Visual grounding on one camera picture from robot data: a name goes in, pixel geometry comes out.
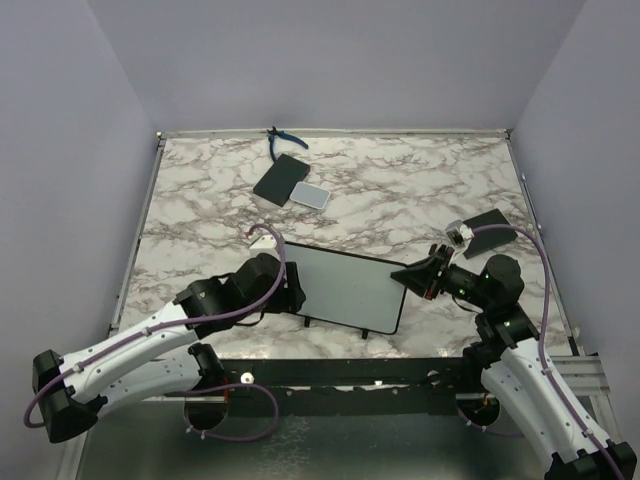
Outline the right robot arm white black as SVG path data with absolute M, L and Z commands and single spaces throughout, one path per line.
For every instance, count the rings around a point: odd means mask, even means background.
M 586 411 L 520 306 L 519 263 L 498 254 L 474 274 L 453 264 L 452 256 L 452 248 L 436 246 L 426 259 L 390 276 L 426 300 L 446 293 L 479 308 L 480 339 L 463 351 L 461 383 L 497 399 L 533 448 L 546 478 L 632 478 L 635 452 L 626 442 L 614 442 Z

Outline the small whiteboard black frame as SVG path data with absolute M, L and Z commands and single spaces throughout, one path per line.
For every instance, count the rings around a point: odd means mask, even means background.
M 406 288 L 391 278 L 403 263 L 294 242 L 285 256 L 297 265 L 306 295 L 298 315 L 370 332 L 393 335 L 402 316 Z

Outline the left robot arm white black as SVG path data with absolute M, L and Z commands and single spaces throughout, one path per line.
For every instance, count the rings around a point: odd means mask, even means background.
M 146 320 L 96 345 L 38 354 L 32 386 L 48 440 L 73 439 L 129 403 L 228 385 L 204 339 L 254 313 L 296 313 L 305 300 L 296 263 L 260 253 L 235 272 L 192 282 Z

